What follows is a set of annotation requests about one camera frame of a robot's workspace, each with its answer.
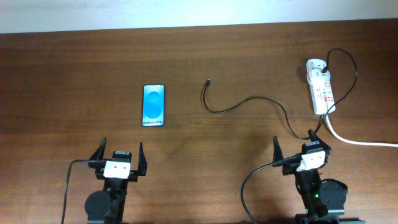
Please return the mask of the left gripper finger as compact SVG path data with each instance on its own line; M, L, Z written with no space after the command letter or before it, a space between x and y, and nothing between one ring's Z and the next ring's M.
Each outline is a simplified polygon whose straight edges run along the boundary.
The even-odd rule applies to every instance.
M146 176L147 172L147 160L144 154L144 148L143 148L143 143L140 142L139 145L139 157L138 157L138 167L137 167L137 172L138 176Z
M104 138L97 148L97 150L91 155L90 160L91 161L101 161L104 156L104 151L106 148L106 138Z

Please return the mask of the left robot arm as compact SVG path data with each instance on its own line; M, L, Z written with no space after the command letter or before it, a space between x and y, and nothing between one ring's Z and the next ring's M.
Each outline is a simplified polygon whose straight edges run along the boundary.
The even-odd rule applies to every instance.
M132 170L132 154L126 151L114 151L112 158L105 159L104 139L90 157L88 167L95 170L98 180L103 180L101 190L93 192L85 201L88 223L120 224L123 222L127 187L147 174L147 161L143 144L139 145L138 165Z

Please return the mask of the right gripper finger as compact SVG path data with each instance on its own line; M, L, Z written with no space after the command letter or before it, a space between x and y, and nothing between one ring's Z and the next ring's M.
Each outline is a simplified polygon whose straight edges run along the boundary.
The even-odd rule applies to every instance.
M277 163L284 160L282 149L280 148L277 136L273 137L273 163Z
M319 142L319 145L321 145L321 147L323 147L323 148L329 148L329 145L326 144L323 140L321 140L321 139L315 134L315 132L314 132L312 129L309 129L309 130L307 131L307 133L308 133L308 136L309 136L311 142L318 141L318 142Z

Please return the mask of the blue Galaxy smartphone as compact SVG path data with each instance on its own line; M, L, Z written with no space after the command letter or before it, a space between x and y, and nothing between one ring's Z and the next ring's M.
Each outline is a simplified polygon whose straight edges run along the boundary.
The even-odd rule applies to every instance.
M163 126L165 121L165 86L144 85L142 100L143 127Z

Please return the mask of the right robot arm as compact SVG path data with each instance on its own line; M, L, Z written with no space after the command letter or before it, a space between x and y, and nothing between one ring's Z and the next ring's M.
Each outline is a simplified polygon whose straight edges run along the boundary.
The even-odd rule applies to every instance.
M295 216L295 223L365 223L358 218L344 218L348 186L335 179L322 179L319 169L326 166L331 147L314 131L308 131L310 141L301 152L284 157L277 137L273 137L272 165L281 167L283 175L293 175L306 213Z

